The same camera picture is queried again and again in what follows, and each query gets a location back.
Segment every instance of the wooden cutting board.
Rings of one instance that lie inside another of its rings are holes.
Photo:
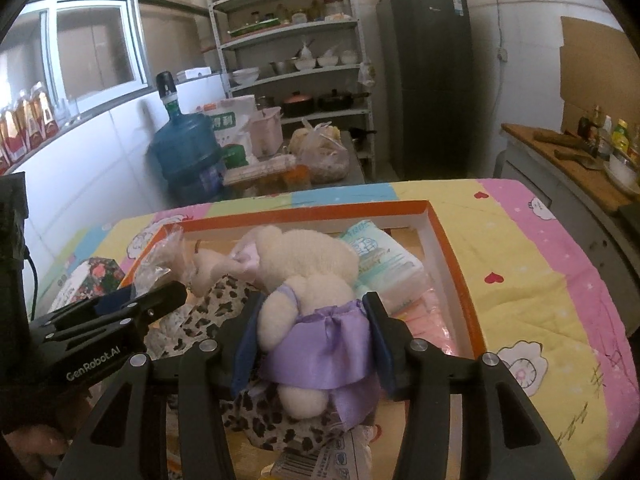
[[[502,129],[521,142],[524,142],[524,144],[545,157],[546,160],[551,162],[556,168],[559,168],[566,176],[580,186],[580,188],[607,214],[614,215],[620,206],[634,202],[634,200],[620,192],[618,188],[611,183],[605,174],[604,169],[602,171],[585,170],[577,162],[573,162],[571,160],[558,160],[554,156],[554,150],[585,155],[583,151],[573,148],[561,148],[554,144],[539,142],[533,138],[534,134],[537,132],[547,135],[555,134],[559,137],[566,136],[561,136],[561,134],[551,130],[531,128],[529,126],[521,126],[519,124],[503,124]]]

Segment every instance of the barcode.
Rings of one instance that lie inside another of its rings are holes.
[[[283,453],[274,469],[277,469],[277,475],[282,480],[303,480],[313,476],[316,462],[318,453],[309,456]]]

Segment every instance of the purple satin skirt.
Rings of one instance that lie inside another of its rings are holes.
[[[369,320],[360,301],[299,316],[258,373],[278,384],[329,390],[345,430],[360,424],[380,398]]]

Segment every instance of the screw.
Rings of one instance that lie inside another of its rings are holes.
[[[500,362],[500,358],[496,354],[487,352],[482,356],[482,362],[489,366],[495,366]]]
[[[200,342],[200,350],[203,352],[213,352],[216,348],[218,348],[218,343],[215,339],[205,339]]]
[[[429,348],[429,343],[427,343],[424,339],[413,339],[411,343],[409,343],[411,350],[415,350],[416,352],[424,352],[427,348]]]
[[[142,366],[146,363],[146,355],[144,354],[135,354],[131,359],[129,359],[129,363],[131,366]]]

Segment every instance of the dark gray refrigerator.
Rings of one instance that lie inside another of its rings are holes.
[[[403,180],[466,178],[472,117],[466,0],[381,0],[391,163]]]

